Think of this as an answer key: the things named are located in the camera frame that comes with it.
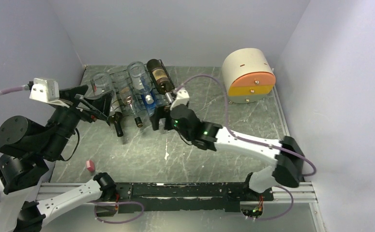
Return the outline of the clear bottle silver cap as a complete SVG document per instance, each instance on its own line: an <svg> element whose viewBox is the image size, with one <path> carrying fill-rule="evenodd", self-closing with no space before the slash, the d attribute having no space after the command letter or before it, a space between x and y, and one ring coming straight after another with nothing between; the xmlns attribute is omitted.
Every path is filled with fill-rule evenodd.
<svg viewBox="0 0 375 232"><path fill-rule="evenodd" d="M127 66L127 71L131 77L134 89L140 94L142 87L142 80L149 79L145 65L140 61L134 61Z"/></svg>

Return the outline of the olive green wine bottle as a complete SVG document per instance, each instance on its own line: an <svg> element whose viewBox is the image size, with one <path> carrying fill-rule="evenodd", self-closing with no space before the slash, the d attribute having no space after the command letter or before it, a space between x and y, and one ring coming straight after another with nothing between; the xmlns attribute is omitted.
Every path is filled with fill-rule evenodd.
<svg viewBox="0 0 375 232"><path fill-rule="evenodd" d="M147 70L152 76L153 84L159 94L164 95L169 103L174 101L172 96L175 89L173 82L163 67L161 61L150 59L146 64Z"/></svg>

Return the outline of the dark green wine bottle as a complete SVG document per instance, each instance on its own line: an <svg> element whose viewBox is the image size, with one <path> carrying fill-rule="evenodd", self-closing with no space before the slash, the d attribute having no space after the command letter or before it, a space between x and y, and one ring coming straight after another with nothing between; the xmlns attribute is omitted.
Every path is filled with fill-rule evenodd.
<svg viewBox="0 0 375 232"><path fill-rule="evenodd" d="M109 112L109 124L112 124L115 128L116 135L122 137L124 135L120 121L123 117L121 107L118 100L113 100L110 106Z"/></svg>

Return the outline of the tall clear bottle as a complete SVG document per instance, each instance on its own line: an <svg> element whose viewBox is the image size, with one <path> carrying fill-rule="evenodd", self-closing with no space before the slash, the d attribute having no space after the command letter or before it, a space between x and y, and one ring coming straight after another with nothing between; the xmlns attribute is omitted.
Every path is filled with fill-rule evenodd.
<svg viewBox="0 0 375 232"><path fill-rule="evenodd" d="M90 80L93 95L95 97L109 97L113 99L114 85L110 75L106 72L98 72Z"/></svg>

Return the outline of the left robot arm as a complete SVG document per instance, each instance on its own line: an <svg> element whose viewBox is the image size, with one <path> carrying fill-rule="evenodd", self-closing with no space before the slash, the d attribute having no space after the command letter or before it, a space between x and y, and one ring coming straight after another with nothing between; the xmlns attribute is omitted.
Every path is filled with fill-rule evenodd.
<svg viewBox="0 0 375 232"><path fill-rule="evenodd" d="M63 214L88 202L110 201L116 184L107 173L42 201L27 201L47 161L62 160L79 121L108 120L112 92L86 96L87 85L56 90L55 111L45 126L24 116L13 116L0 126L0 232L38 232Z"/></svg>

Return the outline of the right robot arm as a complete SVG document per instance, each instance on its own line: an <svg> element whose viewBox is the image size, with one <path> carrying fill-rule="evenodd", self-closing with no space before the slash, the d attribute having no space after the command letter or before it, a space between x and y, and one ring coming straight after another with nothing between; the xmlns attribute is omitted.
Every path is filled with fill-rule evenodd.
<svg viewBox="0 0 375 232"><path fill-rule="evenodd" d="M228 151L265 162L267 167L252 173L243 187L248 200L255 200L262 192L277 185L297 188L303 180L305 155L293 137L274 140L229 131L220 124L200 120L183 104L173 110L169 106L155 108L150 117L153 130L158 130L161 119L165 120L165 130L175 130L187 144L201 150Z"/></svg>

